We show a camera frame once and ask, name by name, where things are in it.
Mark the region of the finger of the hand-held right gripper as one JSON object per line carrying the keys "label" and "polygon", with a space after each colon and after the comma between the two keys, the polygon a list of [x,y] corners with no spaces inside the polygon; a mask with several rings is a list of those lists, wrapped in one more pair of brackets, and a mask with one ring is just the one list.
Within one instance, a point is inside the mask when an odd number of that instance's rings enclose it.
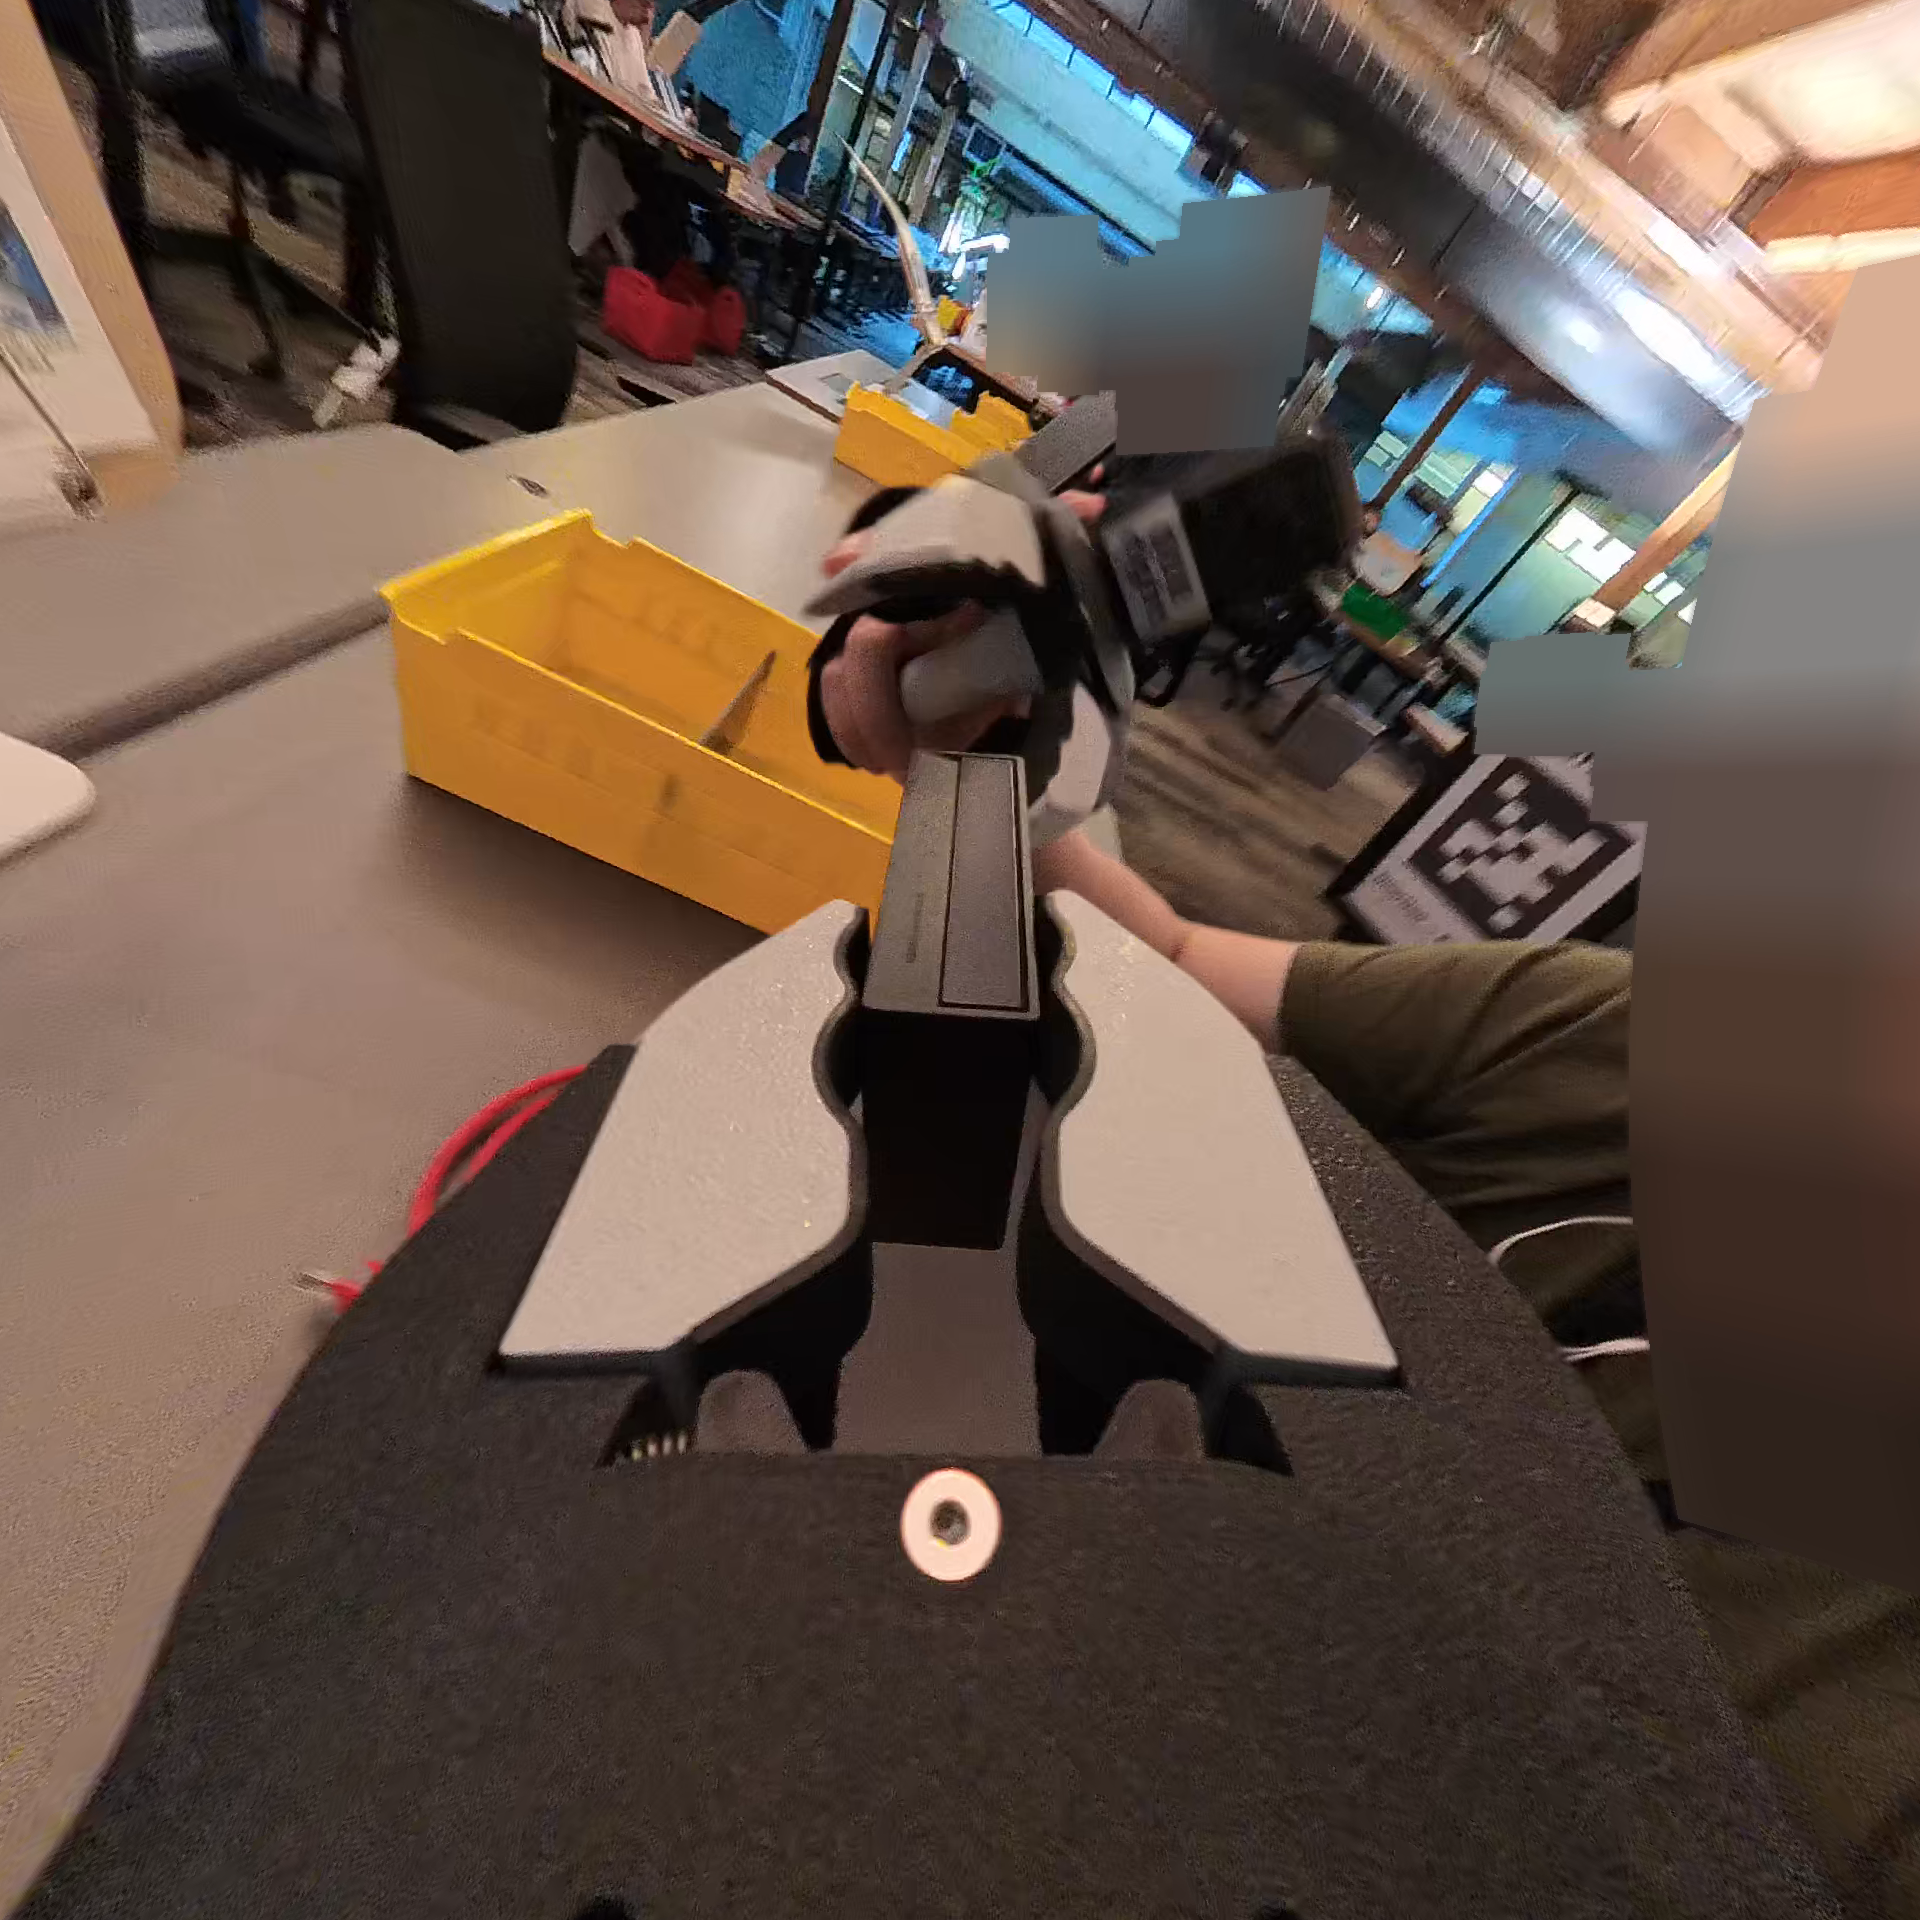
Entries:
{"label": "finger of the hand-held right gripper", "polygon": [[1026,844],[1051,848],[1109,804],[1124,772],[1137,694],[1135,660],[1031,644],[1038,688],[1026,703]]}
{"label": "finger of the hand-held right gripper", "polygon": [[1017,607],[1049,586],[1061,548],[1085,547],[1102,497],[1038,499],[989,484],[935,484],[840,537],[809,594],[809,617],[894,607]]}

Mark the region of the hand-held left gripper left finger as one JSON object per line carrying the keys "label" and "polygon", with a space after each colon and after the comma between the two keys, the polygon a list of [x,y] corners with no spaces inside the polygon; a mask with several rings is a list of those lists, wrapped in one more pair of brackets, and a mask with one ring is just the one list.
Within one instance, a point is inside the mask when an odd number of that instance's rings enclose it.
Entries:
{"label": "hand-held left gripper left finger", "polygon": [[833,901],[637,1036],[495,1347],[519,1374],[632,1374],[677,1424],[712,1380],[774,1380],[832,1445],[872,1315],[865,1153],[845,1091],[867,942]]}

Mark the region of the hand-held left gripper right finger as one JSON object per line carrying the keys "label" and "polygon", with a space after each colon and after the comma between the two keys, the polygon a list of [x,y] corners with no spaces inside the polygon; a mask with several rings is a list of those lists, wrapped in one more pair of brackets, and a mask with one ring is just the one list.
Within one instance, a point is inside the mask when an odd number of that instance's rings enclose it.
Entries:
{"label": "hand-held left gripper right finger", "polygon": [[1262,1044],[1071,893],[1038,909],[1038,1127],[1019,1315],[1038,1438],[1096,1445],[1143,1382],[1235,1445],[1257,1388],[1396,1390],[1400,1356]]}

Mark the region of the black network switch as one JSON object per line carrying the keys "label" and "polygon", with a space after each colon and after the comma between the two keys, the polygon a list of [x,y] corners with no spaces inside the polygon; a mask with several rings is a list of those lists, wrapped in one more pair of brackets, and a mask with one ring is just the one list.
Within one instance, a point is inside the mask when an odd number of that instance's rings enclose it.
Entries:
{"label": "black network switch", "polygon": [[918,754],[856,1015],[876,1243],[1005,1236],[1044,1010],[1031,879],[1024,763]]}

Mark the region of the person's right hand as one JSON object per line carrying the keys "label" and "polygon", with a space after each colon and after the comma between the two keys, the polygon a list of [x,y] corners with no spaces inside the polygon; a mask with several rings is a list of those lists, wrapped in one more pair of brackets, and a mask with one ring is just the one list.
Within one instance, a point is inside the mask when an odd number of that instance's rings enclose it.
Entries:
{"label": "person's right hand", "polygon": [[964,640],[977,628],[971,607],[935,619],[898,623],[851,617],[837,648],[817,654],[811,693],[830,748],[862,772],[904,781],[916,753],[916,728],[899,694],[904,669]]}

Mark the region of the grey trash bin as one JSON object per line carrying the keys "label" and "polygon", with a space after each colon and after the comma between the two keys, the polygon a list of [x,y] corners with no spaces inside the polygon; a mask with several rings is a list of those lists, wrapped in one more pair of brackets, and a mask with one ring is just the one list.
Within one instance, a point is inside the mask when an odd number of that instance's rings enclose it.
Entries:
{"label": "grey trash bin", "polygon": [[1333,690],[1301,700],[1274,736],[1279,769],[1325,795],[1380,744],[1385,722]]}

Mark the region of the black bin divider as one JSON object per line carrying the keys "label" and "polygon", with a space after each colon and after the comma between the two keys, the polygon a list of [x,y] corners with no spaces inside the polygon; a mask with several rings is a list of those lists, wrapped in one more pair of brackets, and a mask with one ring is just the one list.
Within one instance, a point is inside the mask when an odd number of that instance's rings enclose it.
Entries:
{"label": "black bin divider", "polygon": [[766,650],[731,690],[722,711],[697,736],[697,744],[708,754],[730,756],[740,744],[752,725],[756,704],[766,690],[778,660],[779,654],[775,650]]}

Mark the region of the white sheet on stand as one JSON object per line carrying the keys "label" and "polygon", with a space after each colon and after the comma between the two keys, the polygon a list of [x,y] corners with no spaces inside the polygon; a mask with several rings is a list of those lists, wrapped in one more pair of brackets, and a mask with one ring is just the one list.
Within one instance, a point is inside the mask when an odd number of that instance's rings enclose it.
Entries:
{"label": "white sheet on stand", "polygon": [[851,148],[851,142],[841,141],[841,155],[851,167],[851,172],[867,186],[880,207],[895,245],[895,258],[899,266],[899,277],[906,286],[908,313],[909,320],[925,348],[946,348],[953,339],[952,328],[941,320],[941,299],[935,294],[932,277],[919,250],[916,231],[912,229],[906,213],[899,203],[892,197],[886,182],[876,175],[876,170]]}

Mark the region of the red storage bin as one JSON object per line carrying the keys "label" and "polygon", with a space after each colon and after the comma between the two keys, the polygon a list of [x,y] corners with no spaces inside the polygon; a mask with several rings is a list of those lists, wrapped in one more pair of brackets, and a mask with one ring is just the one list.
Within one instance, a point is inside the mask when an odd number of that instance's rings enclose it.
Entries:
{"label": "red storage bin", "polygon": [[619,348],[668,368],[691,367],[708,343],[708,305],[681,299],[634,266],[605,272],[598,323]]}
{"label": "red storage bin", "polygon": [[745,340],[747,305],[737,286],[716,285],[690,256],[670,269],[664,294],[691,313],[686,323],[693,352],[736,356]]}

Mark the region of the framed marker sign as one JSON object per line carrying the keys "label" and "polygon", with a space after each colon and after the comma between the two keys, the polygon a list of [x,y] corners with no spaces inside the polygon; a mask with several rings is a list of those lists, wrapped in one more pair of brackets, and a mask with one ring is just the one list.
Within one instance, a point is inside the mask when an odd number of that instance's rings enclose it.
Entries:
{"label": "framed marker sign", "polygon": [[1625,947],[1645,826],[1591,809],[1591,761],[1452,756],[1331,876],[1344,935],[1382,949]]}

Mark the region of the black office chair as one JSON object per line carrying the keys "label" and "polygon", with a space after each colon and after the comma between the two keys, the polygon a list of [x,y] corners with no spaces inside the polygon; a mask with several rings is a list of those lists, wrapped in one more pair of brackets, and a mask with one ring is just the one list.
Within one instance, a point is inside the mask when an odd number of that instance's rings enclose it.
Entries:
{"label": "black office chair", "polygon": [[556,429],[577,309],[538,29],[354,2],[343,81],[395,315],[394,420],[454,452]]}

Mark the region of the metal ceiling duct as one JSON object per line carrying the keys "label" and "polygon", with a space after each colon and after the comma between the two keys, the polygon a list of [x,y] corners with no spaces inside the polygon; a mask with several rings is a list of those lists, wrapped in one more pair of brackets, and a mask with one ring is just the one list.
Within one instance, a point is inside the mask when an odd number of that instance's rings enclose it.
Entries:
{"label": "metal ceiling duct", "polygon": [[1676,382],[1720,420],[1818,381],[1832,324],[1757,250],[1695,239],[1590,153],[1579,125],[1479,52],[1429,4],[1260,2],[1260,15],[1413,139],[1553,269],[1617,339],[1622,363]]}

